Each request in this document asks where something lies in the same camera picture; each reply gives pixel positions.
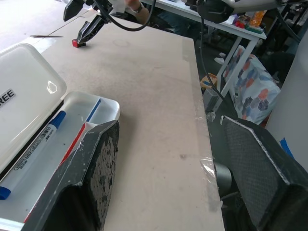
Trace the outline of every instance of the blue marker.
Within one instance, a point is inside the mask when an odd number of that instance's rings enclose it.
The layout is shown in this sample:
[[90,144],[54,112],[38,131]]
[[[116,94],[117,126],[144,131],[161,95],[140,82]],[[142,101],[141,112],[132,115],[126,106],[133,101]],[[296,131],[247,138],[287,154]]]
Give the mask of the blue marker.
[[66,113],[60,111],[58,115],[47,125],[47,127],[39,134],[37,139],[22,155],[11,171],[0,182],[0,200],[5,200],[11,194],[12,190],[22,180],[26,172],[31,168],[37,156],[46,146],[50,138],[55,134],[59,125],[63,121]]

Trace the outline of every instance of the floor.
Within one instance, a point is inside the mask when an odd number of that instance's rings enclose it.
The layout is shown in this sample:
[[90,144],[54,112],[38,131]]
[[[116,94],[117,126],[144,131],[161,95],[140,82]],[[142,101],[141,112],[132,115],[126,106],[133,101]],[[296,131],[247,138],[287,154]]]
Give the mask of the floor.
[[[197,67],[199,72],[199,79],[201,80],[205,76],[205,72],[202,68],[201,57],[200,57],[200,41],[196,42],[195,51],[196,51],[196,59],[197,59]],[[219,57],[220,51],[204,45],[203,47],[203,57],[205,62],[205,67],[209,73],[216,75],[221,67],[220,64],[214,61],[215,57]],[[226,100],[233,104],[231,101],[231,97],[229,94],[226,96]],[[232,113],[227,108],[227,106],[222,103],[219,109],[216,111],[216,117],[213,122],[207,121],[208,130],[210,133],[210,142],[212,147],[212,154],[215,161],[226,165],[229,167],[228,163],[228,155],[229,151],[227,148],[227,144],[223,135],[223,128],[220,125],[221,116],[231,116]]]

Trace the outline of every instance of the white desk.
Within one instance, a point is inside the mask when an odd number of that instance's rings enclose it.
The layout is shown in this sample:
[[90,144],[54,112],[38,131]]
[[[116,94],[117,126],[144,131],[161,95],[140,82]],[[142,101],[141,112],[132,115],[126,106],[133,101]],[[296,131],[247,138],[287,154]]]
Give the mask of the white desk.
[[[141,0],[144,3],[150,4],[152,5],[153,1],[152,0]],[[182,2],[181,0],[177,0],[176,2],[172,2],[169,0],[157,0],[156,2],[156,7],[161,8],[165,11],[169,11],[178,15],[181,15],[183,17],[186,18],[190,18],[192,20],[195,20],[197,22],[201,22],[201,17],[200,15],[196,12],[193,11],[191,9],[189,9],[189,6],[186,6],[184,2]],[[249,44],[246,47],[245,52],[243,53],[243,55],[241,56],[238,64],[236,65],[236,67],[234,68],[232,74],[230,75],[230,78],[228,80],[228,82],[226,83],[225,87],[223,88],[223,90],[221,91],[221,94],[223,96],[226,96],[226,94],[228,93],[231,84],[236,80],[236,78],[238,77],[242,67],[244,66],[247,58],[249,57],[249,55],[251,54],[252,50],[254,49],[254,47],[256,46],[257,42],[259,39],[266,39],[266,35],[264,33],[262,34],[257,34],[251,31],[248,31],[246,29],[241,29],[239,27],[236,27],[234,25],[230,25],[228,23],[220,23],[220,24],[215,24],[213,22],[207,21],[205,20],[205,24],[214,28],[217,28],[219,30],[223,30],[226,32],[229,32],[231,34],[237,35],[238,38],[235,41],[233,47],[231,48],[228,56],[226,57],[225,63],[222,65],[222,67],[220,68],[218,74],[217,74],[217,78],[218,78],[218,89],[220,89],[220,85],[221,85],[221,75],[223,74],[227,64],[229,63],[231,57],[233,56],[236,48],[238,47],[238,45],[240,44],[242,38],[248,39],[250,40]],[[221,104],[222,100],[219,98],[219,100],[217,101],[214,110],[217,110],[219,105]]]
[[[93,18],[91,12],[83,16],[88,14],[52,33],[63,37],[42,55],[66,81],[67,92],[100,95],[121,106],[104,230],[224,230],[193,40],[107,24],[86,47],[74,48],[72,39]],[[40,20],[34,25],[46,27]]]

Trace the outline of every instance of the black cable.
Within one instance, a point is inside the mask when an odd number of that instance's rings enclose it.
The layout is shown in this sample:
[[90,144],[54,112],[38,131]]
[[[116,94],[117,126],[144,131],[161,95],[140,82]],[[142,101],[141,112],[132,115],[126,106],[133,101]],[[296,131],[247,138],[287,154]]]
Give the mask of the black cable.
[[130,28],[130,27],[126,27],[126,26],[124,26],[124,25],[118,23],[112,16],[110,16],[110,15],[106,12],[106,10],[105,10],[103,7],[101,7],[100,4],[97,3],[97,0],[94,0],[94,2],[95,2],[96,6],[99,8],[101,14],[102,14],[104,17],[108,18],[112,23],[114,23],[115,25],[117,25],[119,28],[121,28],[121,29],[123,29],[123,30],[127,30],[127,31],[132,31],[132,32],[140,31],[140,30],[144,29],[144,28],[149,24],[150,19],[151,19],[151,16],[152,16],[152,12],[153,12],[154,7],[155,7],[155,4],[156,4],[156,0],[153,0],[153,4],[152,4],[151,10],[150,10],[150,14],[149,14],[149,17],[148,17],[148,19],[147,19],[147,21],[146,21],[145,24],[143,24],[142,26],[140,26],[140,27],[138,27],[138,28]]
[[281,13],[279,12],[279,10],[276,8],[275,12],[277,14],[277,18],[279,20],[279,22],[281,23],[281,25],[284,27],[284,29],[288,32],[288,34],[297,42],[300,43],[301,39],[299,36],[297,36],[297,34],[289,27],[289,25],[286,23],[286,21],[283,19]]
[[229,103],[225,100],[225,98],[222,96],[222,94],[219,92],[219,90],[215,87],[215,85],[212,82],[212,79],[210,78],[210,75],[208,74],[205,65],[204,65],[204,61],[203,61],[203,34],[204,34],[204,19],[201,17],[201,38],[200,38],[200,55],[201,55],[201,63],[202,63],[202,67],[204,69],[205,75],[208,78],[208,81],[210,82],[213,90],[217,93],[217,95],[222,99],[222,101],[226,104],[226,106],[230,109],[230,112],[237,117],[237,115],[234,114],[233,111],[233,105],[232,107],[229,105]]

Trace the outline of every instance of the black mesh surface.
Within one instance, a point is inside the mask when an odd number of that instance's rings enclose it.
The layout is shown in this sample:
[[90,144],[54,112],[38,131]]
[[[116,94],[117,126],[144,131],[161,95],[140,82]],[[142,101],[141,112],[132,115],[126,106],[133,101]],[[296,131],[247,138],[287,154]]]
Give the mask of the black mesh surface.
[[247,207],[252,223],[262,228],[279,194],[281,177],[252,133],[224,120],[224,130],[231,152],[230,163],[235,181]]

